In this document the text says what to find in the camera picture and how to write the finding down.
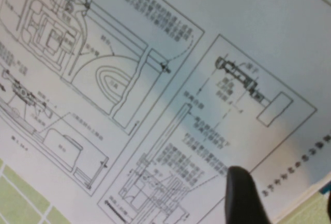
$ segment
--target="small rectangle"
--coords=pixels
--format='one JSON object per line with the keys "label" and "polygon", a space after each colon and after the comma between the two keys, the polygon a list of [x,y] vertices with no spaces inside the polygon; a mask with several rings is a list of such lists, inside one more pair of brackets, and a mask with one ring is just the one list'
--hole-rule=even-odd
{"label": "small rectangle", "polygon": [[279,93],[275,99],[259,114],[258,120],[265,126],[270,126],[293,102],[284,92]]}
{"label": "small rectangle", "polygon": [[72,171],[83,149],[75,140],[62,136],[54,129],[48,131],[43,144],[59,159],[59,162],[70,171]]}
{"label": "small rectangle", "polygon": [[52,49],[53,52],[56,52],[60,46],[61,43],[61,36],[58,34],[54,29],[51,30],[51,34],[48,37],[47,40],[47,47]]}
{"label": "small rectangle", "polygon": [[72,52],[75,43],[76,43],[75,38],[70,33],[66,32],[61,43],[61,48],[65,50],[67,53],[70,53]]}

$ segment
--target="printed page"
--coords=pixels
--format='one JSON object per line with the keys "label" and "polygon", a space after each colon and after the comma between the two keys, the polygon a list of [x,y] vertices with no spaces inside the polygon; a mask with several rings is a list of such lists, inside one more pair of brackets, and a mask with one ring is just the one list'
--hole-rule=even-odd
{"label": "printed page", "polygon": [[330,171],[330,2],[0,0],[0,223],[225,223],[230,166],[276,218]]}

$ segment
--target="curved line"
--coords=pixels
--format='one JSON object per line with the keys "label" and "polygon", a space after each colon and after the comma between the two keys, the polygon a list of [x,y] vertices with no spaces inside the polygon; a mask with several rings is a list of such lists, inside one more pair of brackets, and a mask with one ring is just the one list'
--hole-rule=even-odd
{"label": "curved line", "polygon": [[93,62],[93,61],[95,61],[95,60],[97,60],[97,59],[100,59],[100,58],[105,58],[105,57],[120,57],[120,58],[126,58],[126,59],[129,59],[129,60],[132,60],[132,61],[134,61],[135,63],[137,63],[137,61],[136,60],[134,60],[134,59],[132,59],[132,58],[130,58],[130,57],[125,57],[125,56],[118,56],[118,55],[104,55],[104,56],[101,56],[101,57],[96,57],[96,58],[94,58],[94,59],[92,59],[91,61],[88,61],[88,62],[86,62],[85,64],[83,64],[82,66],[81,66],[81,68],[75,73],[75,75],[73,76],[73,79],[72,79],[72,81],[74,81],[74,79],[75,79],[75,77],[77,76],[77,74],[87,65],[87,64],[89,64],[89,63],[91,63],[91,62]]}
{"label": "curved line", "polygon": [[177,56],[174,56],[172,59],[170,59],[169,61],[172,61],[172,60],[175,60],[176,58],[179,58],[181,57],[182,55],[184,55],[193,45],[193,40],[194,40],[194,35],[192,35],[192,40],[191,40],[191,44],[182,52],[180,53],[179,55]]}
{"label": "curved line", "polygon": [[[104,83],[103,83],[103,80],[102,80],[102,78],[100,77],[100,75],[101,75],[101,73],[103,73],[103,72],[112,72],[112,73],[115,73],[115,74],[117,74],[117,75],[119,75],[120,77],[123,77],[121,74],[119,74],[118,72],[116,72],[116,71],[120,71],[120,72],[122,72],[124,75],[126,75],[127,76],[127,74],[126,73],[124,73],[121,69],[118,69],[118,68],[116,68],[116,67],[110,67],[110,66],[107,66],[106,68],[104,68],[104,67],[101,67],[101,68],[99,68],[97,71],[96,71],[96,81],[97,81],[97,84],[98,84],[98,86],[99,86],[99,88],[100,88],[100,90],[101,90],[101,92],[106,96],[106,98],[108,98],[109,99],[109,97],[110,98],[113,98],[113,100],[115,100],[115,104],[117,104],[118,102],[120,102],[121,101],[121,99],[122,99],[122,97],[123,97],[123,95],[119,95],[119,94],[117,94],[115,91],[113,91],[111,88],[109,88],[109,86],[108,86],[108,84],[107,84],[107,82],[106,82],[106,85],[104,85]],[[126,89],[127,88],[127,86],[128,85],[124,85],[124,84],[122,84],[122,83],[120,83],[121,85],[123,85],[124,86],[124,88]],[[117,100],[114,96],[112,96],[112,94],[110,93],[110,94],[106,94],[108,91],[107,91],[107,89],[108,90],[110,90],[113,94],[115,94],[116,96],[118,96],[119,98],[120,98],[120,100]]]}

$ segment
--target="rectangle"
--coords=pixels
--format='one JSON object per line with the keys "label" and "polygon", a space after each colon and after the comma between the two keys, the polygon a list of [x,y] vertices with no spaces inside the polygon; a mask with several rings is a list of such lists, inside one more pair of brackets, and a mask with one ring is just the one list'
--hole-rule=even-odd
{"label": "rectangle", "polygon": [[[183,105],[191,106],[184,116]],[[224,200],[230,166],[253,172],[316,110],[219,35],[147,135],[133,140],[139,147],[99,206],[114,222],[144,224],[159,210],[165,223],[200,223]],[[142,182],[151,201],[137,210],[125,200]]]}
{"label": "rectangle", "polygon": [[83,147],[74,140],[66,139],[58,131],[50,129],[43,144],[72,171]]}
{"label": "rectangle", "polygon": [[259,114],[258,120],[267,127],[287,109],[293,100],[284,92],[279,93],[274,100]]}

